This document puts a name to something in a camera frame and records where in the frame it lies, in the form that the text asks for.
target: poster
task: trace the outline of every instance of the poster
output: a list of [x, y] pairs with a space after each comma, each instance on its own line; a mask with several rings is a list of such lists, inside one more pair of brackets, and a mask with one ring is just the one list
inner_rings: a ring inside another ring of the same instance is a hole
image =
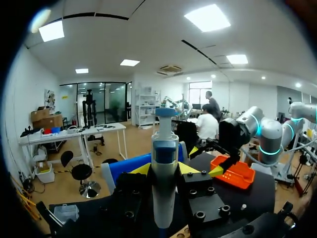
[[55, 113], [55, 93], [51, 90], [44, 90], [44, 105], [50, 108], [50, 114]]

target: white bin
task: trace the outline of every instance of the white bin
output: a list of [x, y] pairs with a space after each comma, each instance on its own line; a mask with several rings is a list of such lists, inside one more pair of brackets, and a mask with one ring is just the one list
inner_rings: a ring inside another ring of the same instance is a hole
[[38, 168], [35, 169], [35, 175], [39, 178], [39, 180], [42, 183], [49, 183], [49, 182], [54, 182], [55, 180], [55, 174], [54, 174], [54, 169], [50, 167], [50, 171], [45, 172], [45, 173], [38, 173]]

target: person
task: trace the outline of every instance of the person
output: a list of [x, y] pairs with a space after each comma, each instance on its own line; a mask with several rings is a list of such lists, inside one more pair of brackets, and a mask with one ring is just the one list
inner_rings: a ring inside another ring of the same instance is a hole
[[211, 114], [213, 115], [214, 118], [216, 118], [216, 120], [218, 122], [220, 122], [221, 111], [220, 111], [220, 108], [219, 108], [219, 105], [218, 105], [217, 101], [215, 100], [215, 98], [212, 97], [212, 92], [211, 91], [207, 91], [206, 92], [206, 99], [209, 100], [209, 104], [212, 107]]
[[203, 105], [203, 114], [198, 117], [196, 122], [198, 136], [204, 140], [207, 138], [216, 139], [218, 134], [219, 124], [211, 113], [212, 106], [210, 104]]

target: computer monitor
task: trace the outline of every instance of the computer monitor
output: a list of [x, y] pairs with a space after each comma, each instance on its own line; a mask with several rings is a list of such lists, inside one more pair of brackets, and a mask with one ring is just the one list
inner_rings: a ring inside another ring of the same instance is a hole
[[193, 109], [201, 110], [202, 109], [202, 105], [193, 103]]

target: blue foam block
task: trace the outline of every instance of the blue foam block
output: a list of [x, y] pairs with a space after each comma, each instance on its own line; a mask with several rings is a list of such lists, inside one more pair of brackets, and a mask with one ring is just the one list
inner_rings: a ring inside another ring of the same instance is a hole
[[[178, 161], [180, 162], [184, 161], [183, 149], [181, 145], [178, 145]], [[116, 184], [117, 178], [123, 172], [131, 172], [132, 170], [135, 170], [138, 167], [141, 167], [142, 165], [145, 165], [150, 162], [151, 162], [151, 153], [134, 157], [132, 159], [118, 161], [116, 163], [109, 164], [109, 168], [111, 171], [114, 184]]]

